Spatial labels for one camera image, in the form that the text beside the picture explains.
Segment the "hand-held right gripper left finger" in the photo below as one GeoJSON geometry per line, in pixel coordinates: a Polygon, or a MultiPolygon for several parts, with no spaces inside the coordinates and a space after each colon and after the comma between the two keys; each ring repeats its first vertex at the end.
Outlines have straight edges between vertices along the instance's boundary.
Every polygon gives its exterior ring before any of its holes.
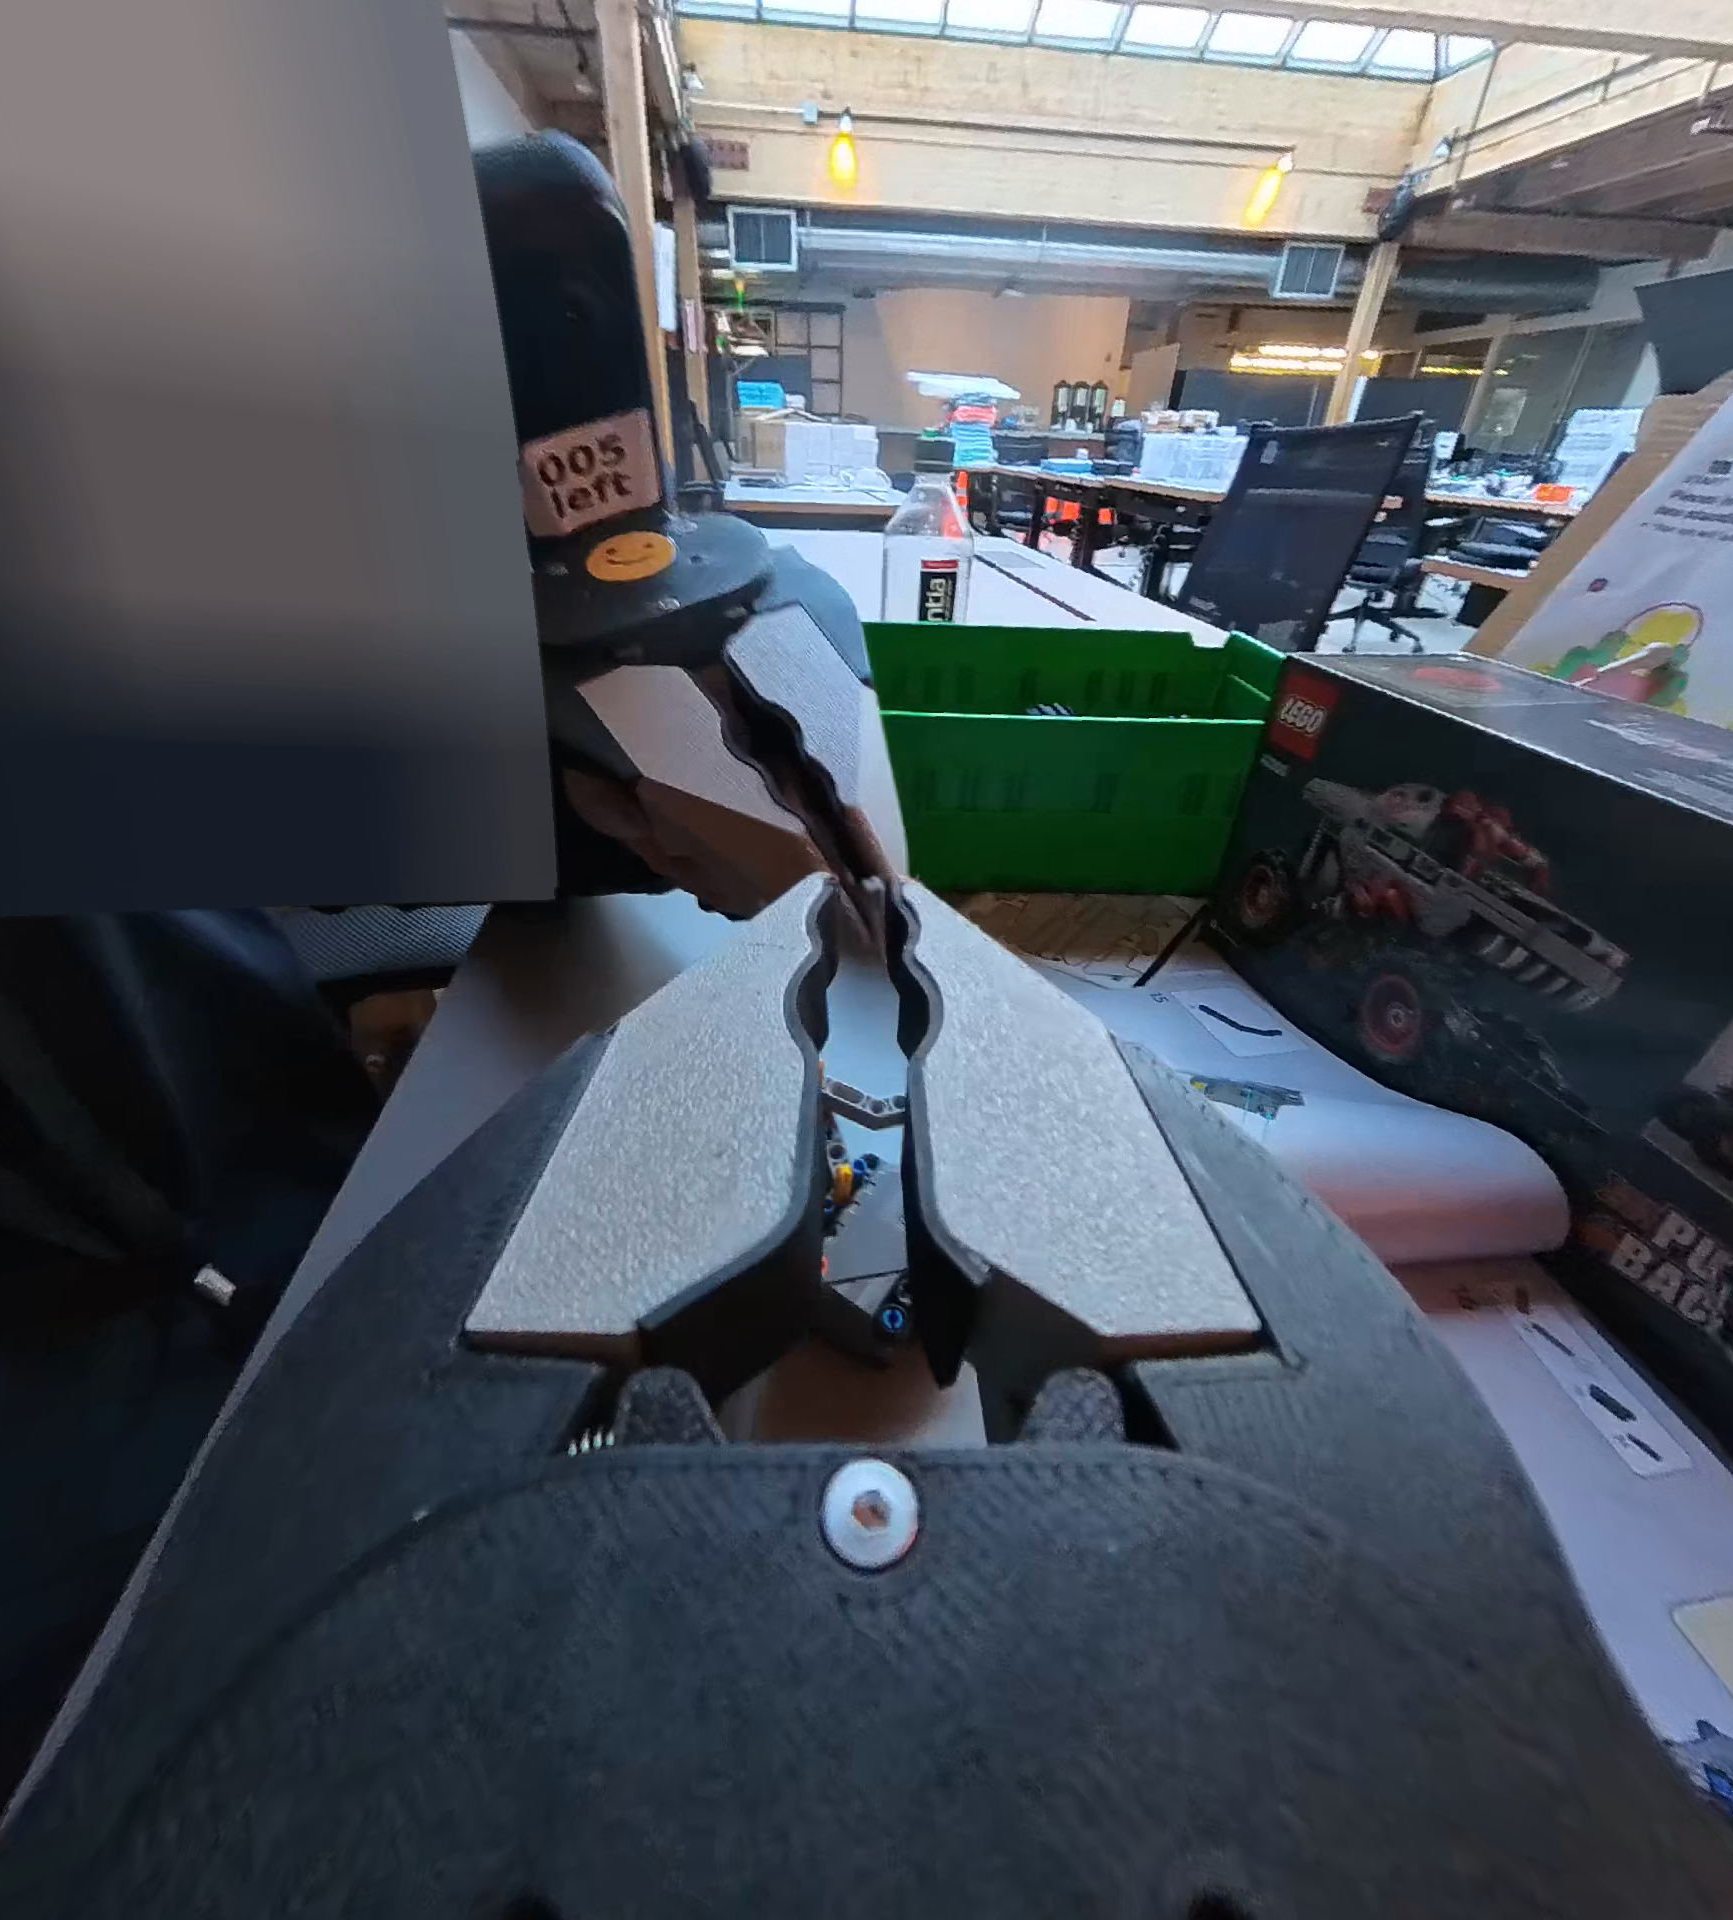
{"type": "Polygon", "coordinates": [[[806,875],[603,1033],[467,1342],[671,1367],[721,1401],[809,1331],[837,906],[806,875]]]}

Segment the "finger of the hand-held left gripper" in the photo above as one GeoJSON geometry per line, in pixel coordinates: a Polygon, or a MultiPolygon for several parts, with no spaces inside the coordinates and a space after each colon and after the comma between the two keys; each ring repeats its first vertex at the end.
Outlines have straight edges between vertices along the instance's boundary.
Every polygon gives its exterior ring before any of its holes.
{"type": "Polygon", "coordinates": [[[878,696],[802,606],[746,618],[724,648],[739,750],[855,904],[900,879],[900,800],[878,696]]]}
{"type": "MultiPolygon", "coordinates": [[[[618,665],[571,689],[571,768],[623,779],[653,776],[705,793],[728,761],[750,768],[724,711],[724,668],[618,665]]],[[[635,853],[607,845],[590,827],[590,847],[571,859],[576,892],[654,892],[671,888],[635,853]]]]}

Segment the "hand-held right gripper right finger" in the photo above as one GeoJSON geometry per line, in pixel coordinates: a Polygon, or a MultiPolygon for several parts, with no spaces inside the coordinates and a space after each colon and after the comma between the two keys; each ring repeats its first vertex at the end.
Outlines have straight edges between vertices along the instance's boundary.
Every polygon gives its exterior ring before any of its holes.
{"type": "Polygon", "coordinates": [[[1230,1355],[1261,1311],[1110,1029],[917,879],[887,900],[902,1217],[934,1379],[1230,1355]]]}

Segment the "partly built lego model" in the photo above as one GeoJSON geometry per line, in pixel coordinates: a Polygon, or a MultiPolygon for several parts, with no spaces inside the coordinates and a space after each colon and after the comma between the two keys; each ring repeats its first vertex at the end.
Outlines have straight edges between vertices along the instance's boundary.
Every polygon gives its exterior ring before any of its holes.
{"type": "Polygon", "coordinates": [[[889,1367],[915,1336],[900,1146],[906,1099],[826,1073],[820,1116],[828,1190],[813,1325],[856,1362],[889,1367]]]}

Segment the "green plastic bin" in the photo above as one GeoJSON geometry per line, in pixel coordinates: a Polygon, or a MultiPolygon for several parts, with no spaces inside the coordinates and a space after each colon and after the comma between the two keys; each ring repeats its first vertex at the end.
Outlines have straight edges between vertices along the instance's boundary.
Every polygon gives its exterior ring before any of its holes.
{"type": "Polygon", "coordinates": [[[1284,656],[1178,629],[871,621],[909,866],[936,893],[1199,896],[1284,656]]]}

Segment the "black lego set box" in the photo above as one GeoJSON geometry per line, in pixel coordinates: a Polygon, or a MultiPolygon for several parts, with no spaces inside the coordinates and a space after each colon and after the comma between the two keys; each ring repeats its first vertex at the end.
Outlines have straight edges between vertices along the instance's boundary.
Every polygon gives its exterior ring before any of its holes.
{"type": "Polygon", "coordinates": [[[1210,937],[1531,1146],[1551,1270],[1733,1450],[1733,731],[1466,654],[1290,657],[1210,937]]]}

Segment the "person's left hand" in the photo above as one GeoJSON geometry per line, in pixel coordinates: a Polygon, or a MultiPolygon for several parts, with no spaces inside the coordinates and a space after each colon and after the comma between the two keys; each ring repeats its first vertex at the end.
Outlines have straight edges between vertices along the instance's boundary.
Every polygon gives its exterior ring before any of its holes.
{"type": "Polygon", "coordinates": [[[788,809],[735,761],[715,772],[707,791],[579,765],[560,786],[567,825],[593,830],[663,884],[732,920],[753,918],[809,875],[830,878],[873,916],[873,885],[906,874],[902,809],[885,772],[868,777],[861,804],[818,820],[788,809]]]}

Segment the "black white printed packet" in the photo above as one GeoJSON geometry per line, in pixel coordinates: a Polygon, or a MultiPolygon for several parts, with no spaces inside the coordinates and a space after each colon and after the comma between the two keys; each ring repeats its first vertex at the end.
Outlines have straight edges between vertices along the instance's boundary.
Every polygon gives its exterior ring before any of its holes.
{"type": "Polygon", "coordinates": [[[953,476],[920,472],[880,535],[878,620],[945,624],[969,616],[974,530],[953,476]]]}

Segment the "open instruction booklet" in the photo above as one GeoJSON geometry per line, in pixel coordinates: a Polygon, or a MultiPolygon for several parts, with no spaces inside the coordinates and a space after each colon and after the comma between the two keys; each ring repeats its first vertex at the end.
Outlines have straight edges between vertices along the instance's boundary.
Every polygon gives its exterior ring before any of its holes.
{"type": "Polygon", "coordinates": [[[1188,1076],[1398,1276],[1504,1427],[1669,1757],[1733,1834],[1733,1464],[1539,1254],[1563,1191],[1510,1132],[1384,1088],[1223,966],[1036,962],[1188,1076]]]}

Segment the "cluttered background desk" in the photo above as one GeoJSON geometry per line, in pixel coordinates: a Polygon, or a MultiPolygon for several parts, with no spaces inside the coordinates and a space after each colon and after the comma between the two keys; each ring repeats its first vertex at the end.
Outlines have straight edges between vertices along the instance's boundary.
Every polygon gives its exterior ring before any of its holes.
{"type": "MultiPolygon", "coordinates": [[[[1057,462],[960,466],[953,488],[974,532],[1019,535],[1030,548],[1038,548],[1044,534],[1055,532],[1069,542],[1067,560],[1078,567],[1092,567],[1096,555],[1112,544],[1137,540],[1141,526],[1203,528],[1225,498],[1223,488],[1194,488],[1101,467],[1069,472],[1057,462]]],[[[1593,496],[1561,485],[1506,493],[1430,483],[1423,500],[1426,534],[1419,552],[1432,557],[1449,554],[1485,520],[1527,523],[1551,540],[1588,509],[1593,496]]]]}

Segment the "black mesh office chair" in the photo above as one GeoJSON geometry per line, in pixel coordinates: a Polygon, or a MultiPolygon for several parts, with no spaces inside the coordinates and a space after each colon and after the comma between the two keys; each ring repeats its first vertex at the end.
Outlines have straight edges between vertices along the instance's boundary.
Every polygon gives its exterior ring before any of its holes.
{"type": "Polygon", "coordinates": [[[1284,656],[1310,652],[1423,421],[1409,412],[1258,425],[1193,548],[1175,606],[1284,656]]]}

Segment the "person's dark clothing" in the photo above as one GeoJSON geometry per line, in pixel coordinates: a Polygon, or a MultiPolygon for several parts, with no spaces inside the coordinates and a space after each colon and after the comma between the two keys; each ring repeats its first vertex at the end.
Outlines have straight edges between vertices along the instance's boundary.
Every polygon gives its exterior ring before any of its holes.
{"type": "Polygon", "coordinates": [[[0,1818],[486,914],[0,918],[0,1818]]]}

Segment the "printed instruction poster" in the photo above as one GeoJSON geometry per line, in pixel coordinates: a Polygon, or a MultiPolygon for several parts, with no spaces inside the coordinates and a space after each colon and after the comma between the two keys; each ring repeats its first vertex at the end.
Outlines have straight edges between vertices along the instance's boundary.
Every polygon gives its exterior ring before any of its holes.
{"type": "Polygon", "coordinates": [[[1559,579],[1504,656],[1733,733],[1733,393],[1559,579]]]}

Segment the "grey ventilation duct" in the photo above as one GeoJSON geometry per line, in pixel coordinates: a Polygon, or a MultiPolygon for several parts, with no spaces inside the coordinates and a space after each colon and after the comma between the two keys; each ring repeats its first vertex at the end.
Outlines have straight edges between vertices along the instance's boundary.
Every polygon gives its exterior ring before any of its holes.
{"type": "Polygon", "coordinates": [[[797,270],[852,290],[1016,288],[1023,294],[1188,301],[1214,294],[1269,297],[1284,243],[1214,248],[1173,238],[1130,241],[909,225],[795,228],[797,270]]]}

